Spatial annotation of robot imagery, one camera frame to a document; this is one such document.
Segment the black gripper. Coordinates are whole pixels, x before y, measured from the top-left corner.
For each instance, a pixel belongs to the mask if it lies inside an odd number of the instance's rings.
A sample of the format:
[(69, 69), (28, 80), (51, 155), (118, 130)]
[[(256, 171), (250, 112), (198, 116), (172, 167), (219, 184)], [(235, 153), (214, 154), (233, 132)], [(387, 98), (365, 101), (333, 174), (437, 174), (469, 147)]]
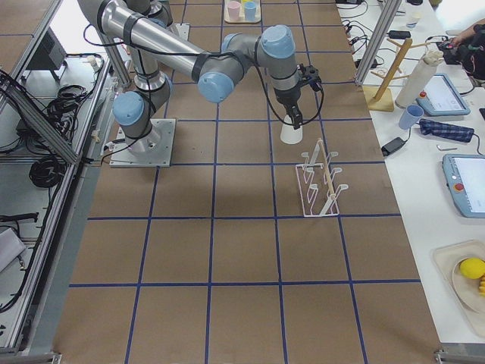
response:
[(285, 108), (286, 116), (291, 119), (293, 128), (300, 128), (303, 122), (298, 106), (301, 97), (300, 87), (294, 86), (286, 90), (274, 88), (274, 93), (277, 101)]

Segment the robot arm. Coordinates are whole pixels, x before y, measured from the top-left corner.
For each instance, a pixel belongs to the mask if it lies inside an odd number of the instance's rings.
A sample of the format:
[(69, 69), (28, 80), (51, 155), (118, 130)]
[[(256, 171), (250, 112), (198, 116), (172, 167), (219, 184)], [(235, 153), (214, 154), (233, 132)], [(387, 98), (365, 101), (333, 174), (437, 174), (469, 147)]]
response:
[(264, 67), (286, 112), (282, 123), (294, 130), (303, 125), (298, 105), (303, 74), (288, 26), (268, 27), (259, 36), (230, 34), (219, 52), (209, 52), (169, 29), (172, 17), (166, 2), (155, 16), (151, 15), (150, 1), (81, 1), (79, 6), (100, 36), (118, 38), (134, 53), (136, 90), (122, 94), (113, 108), (132, 155), (152, 151), (163, 137), (152, 122), (155, 112), (171, 96), (160, 64), (190, 77), (200, 94), (216, 104), (232, 93), (249, 68)]

